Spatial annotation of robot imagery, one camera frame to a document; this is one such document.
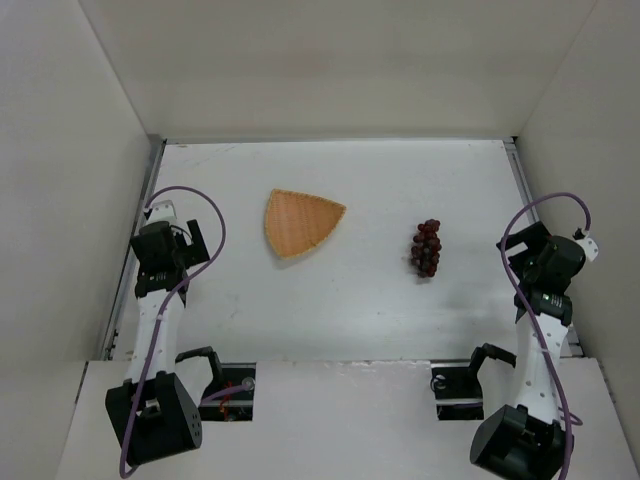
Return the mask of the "dark red grape bunch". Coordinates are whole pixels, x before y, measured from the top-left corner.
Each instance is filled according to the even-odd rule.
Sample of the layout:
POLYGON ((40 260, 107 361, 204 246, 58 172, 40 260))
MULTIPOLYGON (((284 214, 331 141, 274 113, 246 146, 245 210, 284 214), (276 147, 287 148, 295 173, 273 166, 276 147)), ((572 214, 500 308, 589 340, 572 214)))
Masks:
POLYGON ((410 248, 410 263, 420 278, 431 279, 438 270, 442 250, 438 235, 440 226, 439 220, 428 219, 416 227, 410 248))

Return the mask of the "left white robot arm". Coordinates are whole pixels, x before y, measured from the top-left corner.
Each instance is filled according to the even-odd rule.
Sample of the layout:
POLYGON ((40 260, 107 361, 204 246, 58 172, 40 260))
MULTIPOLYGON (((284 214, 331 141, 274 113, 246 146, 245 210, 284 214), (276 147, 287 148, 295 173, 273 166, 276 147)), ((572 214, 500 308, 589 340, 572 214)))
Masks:
POLYGON ((139 322, 134 353, 123 383, 107 391, 105 407, 120 444, 119 474, 129 478, 143 464, 195 450, 202 443, 198 404, 202 389, 188 388, 176 364, 205 379, 205 357, 177 352, 177 331, 186 308, 188 269, 207 265, 210 256, 198 222, 187 230, 167 220, 152 222, 132 237, 139 262, 134 287, 139 322))

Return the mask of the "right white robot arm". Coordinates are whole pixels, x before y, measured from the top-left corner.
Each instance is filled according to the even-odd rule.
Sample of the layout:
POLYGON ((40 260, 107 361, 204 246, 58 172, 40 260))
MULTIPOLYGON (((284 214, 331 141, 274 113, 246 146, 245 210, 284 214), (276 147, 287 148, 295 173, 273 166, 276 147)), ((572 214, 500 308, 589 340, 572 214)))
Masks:
POLYGON ((474 350, 470 374, 481 386, 485 419, 470 449, 472 464, 501 479, 552 479, 571 447, 564 396, 554 380, 572 323, 566 291, 586 253, 576 240, 553 235, 542 222, 498 242, 501 251, 523 251, 507 260, 519 292, 517 351, 484 344, 474 350))

